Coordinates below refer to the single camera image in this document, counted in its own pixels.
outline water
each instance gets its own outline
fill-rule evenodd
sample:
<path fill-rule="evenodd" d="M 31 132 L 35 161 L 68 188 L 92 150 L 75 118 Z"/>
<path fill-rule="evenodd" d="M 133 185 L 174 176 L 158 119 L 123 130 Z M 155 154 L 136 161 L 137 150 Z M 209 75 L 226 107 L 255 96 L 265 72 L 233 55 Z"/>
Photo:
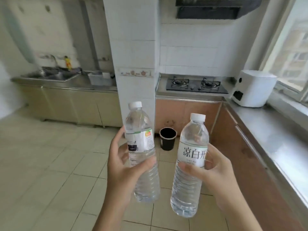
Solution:
<path fill-rule="evenodd" d="M 197 212 L 202 181 L 183 172 L 178 163 L 184 161 L 204 166 L 209 133 L 203 122 L 200 117 L 198 121 L 191 120 L 180 137 L 170 203 L 176 214 L 186 218 L 193 217 Z"/>
<path fill-rule="evenodd" d="M 155 155 L 154 133 L 148 115 L 142 110 L 141 102 L 129 104 L 130 113 L 125 121 L 125 137 L 128 143 L 131 167 Z M 139 202 L 153 202 L 160 195 L 157 163 L 138 179 L 134 191 Z"/>

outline faucet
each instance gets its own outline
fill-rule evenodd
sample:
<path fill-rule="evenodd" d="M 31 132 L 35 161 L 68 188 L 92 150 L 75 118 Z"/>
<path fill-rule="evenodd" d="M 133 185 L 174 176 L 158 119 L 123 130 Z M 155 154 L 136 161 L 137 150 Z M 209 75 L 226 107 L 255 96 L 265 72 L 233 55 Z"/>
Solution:
<path fill-rule="evenodd" d="M 51 57 L 51 60 L 55 62 L 55 67 L 56 67 L 57 69 L 59 69 L 60 67 L 59 67 L 58 62 L 57 62 L 57 60 L 56 60 L 56 57 L 55 57 L 54 55 L 52 55 L 52 54 L 50 54 L 50 57 Z"/>

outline bottle label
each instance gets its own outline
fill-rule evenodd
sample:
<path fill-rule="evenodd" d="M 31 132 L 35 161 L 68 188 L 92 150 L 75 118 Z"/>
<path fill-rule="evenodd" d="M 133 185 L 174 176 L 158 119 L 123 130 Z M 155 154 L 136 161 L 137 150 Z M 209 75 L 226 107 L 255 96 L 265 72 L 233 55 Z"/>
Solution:
<path fill-rule="evenodd" d="M 177 151 L 177 159 L 198 167 L 204 167 L 207 150 L 207 147 L 196 147 L 180 141 L 179 149 Z"/>
<path fill-rule="evenodd" d="M 135 132 L 132 134 L 125 134 L 127 139 L 127 146 L 129 151 L 134 153 L 144 152 L 154 147 L 153 130 Z"/>

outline black trash can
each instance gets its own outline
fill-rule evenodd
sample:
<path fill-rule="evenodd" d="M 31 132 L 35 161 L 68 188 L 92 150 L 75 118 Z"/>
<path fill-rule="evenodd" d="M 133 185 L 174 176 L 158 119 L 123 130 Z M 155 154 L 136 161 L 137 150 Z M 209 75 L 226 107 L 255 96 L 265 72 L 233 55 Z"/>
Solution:
<path fill-rule="evenodd" d="M 177 132 L 170 127 L 164 127 L 159 131 L 160 147 L 165 151 L 171 151 L 174 147 L 174 142 Z"/>

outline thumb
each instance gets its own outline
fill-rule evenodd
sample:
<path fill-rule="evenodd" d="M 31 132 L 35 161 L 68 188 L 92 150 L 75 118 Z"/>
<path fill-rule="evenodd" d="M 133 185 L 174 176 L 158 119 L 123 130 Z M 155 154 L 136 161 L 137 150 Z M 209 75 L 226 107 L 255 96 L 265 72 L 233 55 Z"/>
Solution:
<path fill-rule="evenodd" d="M 135 165 L 134 167 L 131 167 L 130 170 L 132 171 L 133 176 L 136 179 L 139 179 L 139 177 L 147 170 L 150 170 L 154 164 L 156 163 L 156 156 L 151 156 L 150 158 L 146 159 L 145 161 Z"/>
<path fill-rule="evenodd" d="M 179 162 L 178 166 L 181 168 L 181 170 L 188 173 L 189 175 L 193 177 L 197 177 L 202 181 L 205 180 L 206 170 L 204 170 L 203 168 L 197 167 L 193 164 L 184 163 L 184 162 Z"/>

